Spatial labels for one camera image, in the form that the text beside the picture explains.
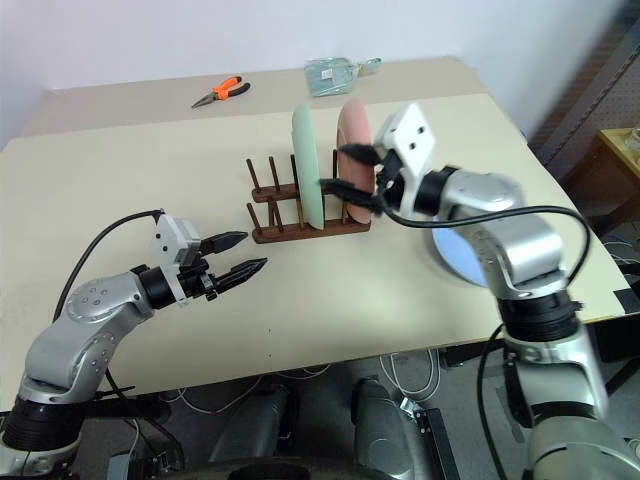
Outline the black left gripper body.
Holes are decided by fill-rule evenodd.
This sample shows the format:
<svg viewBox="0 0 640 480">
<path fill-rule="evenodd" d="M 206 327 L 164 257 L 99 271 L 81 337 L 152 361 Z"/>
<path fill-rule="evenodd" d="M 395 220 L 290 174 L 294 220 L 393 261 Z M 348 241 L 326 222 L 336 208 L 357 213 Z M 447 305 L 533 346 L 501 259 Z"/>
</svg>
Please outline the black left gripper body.
<svg viewBox="0 0 640 480">
<path fill-rule="evenodd" d="M 187 299 L 204 296 L 211 301 L 218 297 L 216 278 L 208 269 L 209 263 L 200 255 L 191 264 L 179 268 L 177 278 Z"/>
</svg>

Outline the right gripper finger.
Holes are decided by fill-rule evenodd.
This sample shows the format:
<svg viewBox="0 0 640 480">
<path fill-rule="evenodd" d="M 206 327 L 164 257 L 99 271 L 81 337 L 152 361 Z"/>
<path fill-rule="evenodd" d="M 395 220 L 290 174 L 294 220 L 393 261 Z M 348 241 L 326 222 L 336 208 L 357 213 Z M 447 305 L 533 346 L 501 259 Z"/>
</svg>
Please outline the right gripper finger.
<svg viewBox="0 0 640 480">
<path fill-rule="evenodd" d="M 376 194 L 357 189 L 353 183 L 342 179 L 320 179 L 319 184 L 325 193 L 335 195 L 346 203 L 365 208 L 376 216 L 384 212 Z"/>
<path fill-rule="evenodd" d="M 383 159 L 370 144 L 345 144 L 340 146 L 338 151 L 364 165 L 381 165 L 383 163 Z"/>
</svg>

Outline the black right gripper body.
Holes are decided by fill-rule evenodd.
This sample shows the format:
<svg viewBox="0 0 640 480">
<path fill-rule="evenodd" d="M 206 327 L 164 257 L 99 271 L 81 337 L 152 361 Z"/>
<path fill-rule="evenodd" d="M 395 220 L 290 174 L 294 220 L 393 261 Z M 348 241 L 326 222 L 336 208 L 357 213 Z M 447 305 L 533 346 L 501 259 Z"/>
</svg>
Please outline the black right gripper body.
<svg viewBox="0 0 640 480">
<path fill-rule="evenodd" d="M 384 206 L 398 210 L 405 189 L 402 162 L 394 150 L 388 150 L 384 155 L 375 154 L 379 167 L 376 173 L 375 212 L 383 213 Z"/>
</svg>

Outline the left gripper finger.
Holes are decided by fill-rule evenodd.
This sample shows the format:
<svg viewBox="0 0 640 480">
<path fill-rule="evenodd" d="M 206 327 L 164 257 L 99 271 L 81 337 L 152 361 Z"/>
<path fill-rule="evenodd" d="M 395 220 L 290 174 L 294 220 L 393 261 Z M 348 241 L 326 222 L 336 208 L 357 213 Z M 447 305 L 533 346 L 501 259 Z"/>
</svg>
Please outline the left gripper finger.
<svg viewBox="0 0 640 480">
<path fill-rule="evenodd" d="M 264 267 L 267 261 L 267 258 L 251 259 L 232 267 L 229 272 L 215 279 L 215 292 L 222 294 L 247 282 Z"/>
<path fill-rule="evenodd" d="M 200 255 L 208 256 L 229 250 L 248 237 L 247 232 L 228 231 L 204 238 L 200 242 Z"/>
</svg>

